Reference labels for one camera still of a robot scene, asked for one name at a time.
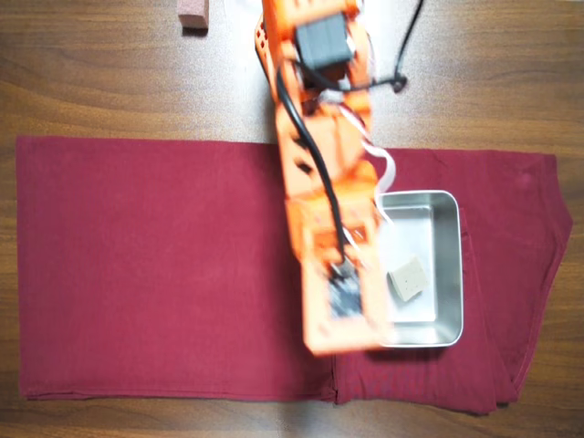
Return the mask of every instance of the wooden block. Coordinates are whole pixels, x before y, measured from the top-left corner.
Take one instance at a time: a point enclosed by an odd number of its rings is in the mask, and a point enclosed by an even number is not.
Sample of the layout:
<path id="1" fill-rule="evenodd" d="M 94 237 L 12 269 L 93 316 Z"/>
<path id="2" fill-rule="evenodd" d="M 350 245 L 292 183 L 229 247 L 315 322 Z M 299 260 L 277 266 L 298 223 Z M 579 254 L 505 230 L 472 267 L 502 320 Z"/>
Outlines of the wooden block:
<path id="1" fill-rule="evenodd" d="M 178 0 L 176 9 L 182 27 L 191 29 L 209 27 L 209 0 Z"/>

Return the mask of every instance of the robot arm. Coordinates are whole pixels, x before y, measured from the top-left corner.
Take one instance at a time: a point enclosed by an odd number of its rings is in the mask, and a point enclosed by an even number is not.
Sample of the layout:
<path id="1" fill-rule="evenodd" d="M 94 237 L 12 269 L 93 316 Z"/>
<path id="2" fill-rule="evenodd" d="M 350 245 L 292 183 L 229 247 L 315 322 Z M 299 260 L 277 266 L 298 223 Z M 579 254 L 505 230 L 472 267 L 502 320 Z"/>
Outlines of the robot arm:
<path id="1" fill-rule="evenodd" d="M 377 243 L 378 178 L 361 159 L 371 147 L 371 52 L 355 20 L 359 3 L 264 0 L 255 29 L 276 103 L 304 341 L 315 354 L 378 348 L 391 329 Z M 396 78 L 392 85 L 402 86 Z M 325 89 L 343 92 L 331 101 Z"/>

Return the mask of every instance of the silver tray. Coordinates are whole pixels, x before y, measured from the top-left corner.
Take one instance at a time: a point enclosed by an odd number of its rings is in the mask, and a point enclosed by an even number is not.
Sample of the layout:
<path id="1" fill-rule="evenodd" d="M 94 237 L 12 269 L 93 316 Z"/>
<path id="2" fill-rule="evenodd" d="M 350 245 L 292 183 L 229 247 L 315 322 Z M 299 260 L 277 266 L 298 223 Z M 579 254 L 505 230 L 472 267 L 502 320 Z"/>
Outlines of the silver tray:
<path id="1" fill-rule="evenodd" d="M 385 213 L 428 278 L 422 293 L 403 302 L 388 275 L 388 348 L 448 347 L 463 333 L 463 262 L 458 204 L 444 191 L 394 192 L 381 197 Z M 380 241 L 380 251 L 391 245 Z"/>

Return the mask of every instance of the wood grain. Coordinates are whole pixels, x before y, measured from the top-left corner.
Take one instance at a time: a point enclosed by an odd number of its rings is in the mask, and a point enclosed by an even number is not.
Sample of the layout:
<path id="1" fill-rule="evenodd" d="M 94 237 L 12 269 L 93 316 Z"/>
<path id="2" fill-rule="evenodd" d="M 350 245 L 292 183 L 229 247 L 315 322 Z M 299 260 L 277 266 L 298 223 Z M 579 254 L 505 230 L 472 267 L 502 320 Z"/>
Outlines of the wood grain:
<path id="1" fill-rule="evenodd" d="M 391 401 L 25 401 L 18 395 L 17 134 L 274 141 L 245 12 L 212 0 L 206 35 L 174 2 L 0 4 L 0 435 L 10 437 L 584 436 L 584 3 L 429 1 L 405 62 L 374 92 L 387 147 L 553 152 L 575 220 L 519 403 L 488 417 Z M 379 70 L 413 1 L 368 0 Z"/>

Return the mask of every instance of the maroon fabric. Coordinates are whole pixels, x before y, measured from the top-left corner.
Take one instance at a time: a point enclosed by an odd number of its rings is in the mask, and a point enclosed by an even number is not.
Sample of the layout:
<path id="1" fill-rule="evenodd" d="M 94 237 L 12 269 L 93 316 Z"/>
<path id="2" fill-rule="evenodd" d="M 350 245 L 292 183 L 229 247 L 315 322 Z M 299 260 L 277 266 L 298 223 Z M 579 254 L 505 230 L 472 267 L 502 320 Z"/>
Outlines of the maroon fabric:
<path id="1" fill-rule="evenodd" d="M 275 146 L 20 138 L 21 392 L 515 401 L 571 228 L 555 158 L 392 154 L 392 190 L 444 189 L 461 207 L 464 334 L 449 349 L 315 359 Z"/>

